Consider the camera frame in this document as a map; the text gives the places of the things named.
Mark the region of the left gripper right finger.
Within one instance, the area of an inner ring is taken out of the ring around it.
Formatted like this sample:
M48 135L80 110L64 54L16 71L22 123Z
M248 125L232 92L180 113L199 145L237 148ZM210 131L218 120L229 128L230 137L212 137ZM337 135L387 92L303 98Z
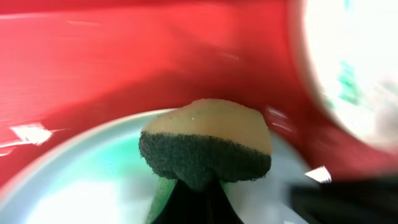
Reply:
M206 223L243 224L218 180L212 181L206 191Z

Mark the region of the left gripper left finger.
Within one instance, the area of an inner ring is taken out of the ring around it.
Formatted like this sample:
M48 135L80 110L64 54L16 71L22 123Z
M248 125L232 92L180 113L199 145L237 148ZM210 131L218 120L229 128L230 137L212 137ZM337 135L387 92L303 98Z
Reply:
M151 206L151 224L206 224L206 193L182 180L161 179Z

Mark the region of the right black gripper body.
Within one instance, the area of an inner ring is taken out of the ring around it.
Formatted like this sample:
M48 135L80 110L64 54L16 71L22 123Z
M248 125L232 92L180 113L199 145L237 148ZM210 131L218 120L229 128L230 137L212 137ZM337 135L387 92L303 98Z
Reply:
M289 200L309 224L397 224L397 177L296 185Z

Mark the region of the green yellow scrub sponge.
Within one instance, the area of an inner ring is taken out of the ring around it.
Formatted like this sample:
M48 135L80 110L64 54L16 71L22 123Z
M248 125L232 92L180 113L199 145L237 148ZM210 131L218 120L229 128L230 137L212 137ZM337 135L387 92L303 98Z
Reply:
M205 193L215 180L223 188L261 179L272 163L263 115L220 99L196 100L158 115L143 127L139 152L160 180L182 180Z

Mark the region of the pale blue plate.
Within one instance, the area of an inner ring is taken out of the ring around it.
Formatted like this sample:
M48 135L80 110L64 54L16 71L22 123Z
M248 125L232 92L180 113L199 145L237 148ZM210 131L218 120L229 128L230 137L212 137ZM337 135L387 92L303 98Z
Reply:
M97 126L36 159L1 189L1 223L144 223L159 178L138 151L142 127L160 111ZM265 178L224 185L244 223L302 223L290 189L315 186L308 167L283 139L271 136Z

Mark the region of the white plate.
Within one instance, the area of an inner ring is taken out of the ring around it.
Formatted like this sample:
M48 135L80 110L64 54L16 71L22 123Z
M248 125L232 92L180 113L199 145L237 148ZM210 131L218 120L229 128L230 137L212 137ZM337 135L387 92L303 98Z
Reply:
M397 0L301 1L303 53L328 116L357 140L397 151Z

